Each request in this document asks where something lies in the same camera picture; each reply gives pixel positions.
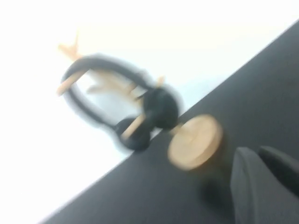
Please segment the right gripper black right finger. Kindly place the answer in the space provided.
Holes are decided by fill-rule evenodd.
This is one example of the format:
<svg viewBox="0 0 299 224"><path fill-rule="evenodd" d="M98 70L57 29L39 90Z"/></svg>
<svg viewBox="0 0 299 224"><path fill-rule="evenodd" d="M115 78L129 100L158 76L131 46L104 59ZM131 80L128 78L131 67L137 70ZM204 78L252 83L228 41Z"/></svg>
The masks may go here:
<svg viewBox="0 0 299 224"><path fill-rule="evenodd" d="M298 160L270 146L261 146L258 155L282 185L299 186Z"/></svg>

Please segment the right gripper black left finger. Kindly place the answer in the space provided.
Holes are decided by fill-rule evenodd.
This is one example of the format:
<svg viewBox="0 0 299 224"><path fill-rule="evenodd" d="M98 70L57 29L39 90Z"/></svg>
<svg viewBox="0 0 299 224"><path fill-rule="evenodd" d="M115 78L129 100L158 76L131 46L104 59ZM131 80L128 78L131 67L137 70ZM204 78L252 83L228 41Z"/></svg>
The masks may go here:
<svg viewBox="0 0 299 224"><path fill-rule="evenodd" d="M258 152L236 149L230 189L237 224L297 224L299 187L285 187Z"/></svg>

